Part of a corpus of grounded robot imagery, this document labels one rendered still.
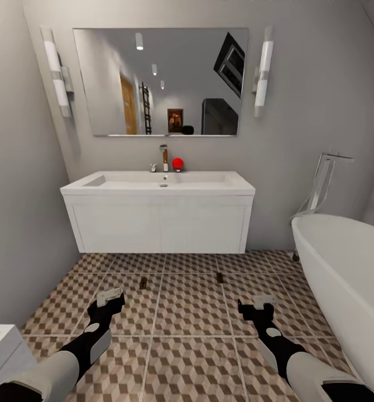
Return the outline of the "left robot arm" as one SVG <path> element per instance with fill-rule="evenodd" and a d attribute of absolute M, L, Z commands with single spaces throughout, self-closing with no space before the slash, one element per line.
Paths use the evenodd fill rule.
<path fill-rule="evenodd" d="M 123 289 L 97 294 L 83 334 L 37 365 L 0 383 L 0 402 L 63 402 L 111 344 L 110 319 L 125 304 Z"/>

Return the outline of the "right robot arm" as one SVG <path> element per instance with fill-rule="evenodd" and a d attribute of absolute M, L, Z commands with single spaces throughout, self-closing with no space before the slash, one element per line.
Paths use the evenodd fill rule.
<path fill-rule="evenodd" d="M 354 376 L 308 354 L 301 344 L 282 335 L 273 321 L 276 295 L 255 295 L 254 305 L 242 305 L 238 312 L 252 320 L 258 331 L 262 357 L 293 389 L 301 402 L 374 402 L 374 391 Z"/>

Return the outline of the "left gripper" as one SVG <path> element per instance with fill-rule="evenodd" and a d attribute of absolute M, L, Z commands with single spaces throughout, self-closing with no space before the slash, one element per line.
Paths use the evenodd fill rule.
<path fill-rule="evenodd" d="M 97 314 L 107 313 L 112 319 L 112 316 L 116 313 L 120 313 L 122 310 L 122 305 L 125 304 L 123 291 L 118 297 L 108 299 L 108 303 L 104 307 L 97 308 L 97 300 L 88 308 L 88 314 L 90 319 L 94 319 Z"/>

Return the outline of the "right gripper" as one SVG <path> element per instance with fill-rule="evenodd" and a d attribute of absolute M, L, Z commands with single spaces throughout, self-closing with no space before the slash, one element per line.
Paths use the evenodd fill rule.
<path fill-rule="evenodd" d="M 272 307 L 272 305 L 264 304 L 263 306 L 264 310 L 257 310 L 253 305 L 242 305 L 241 301 L 238 300 L 238 312 L 243 313 L 244 320 L 252 320 L 255 328 L 256 321 L 261 317 L 268 318 L 271 322 L 274 319 L 274 308 Z"/>

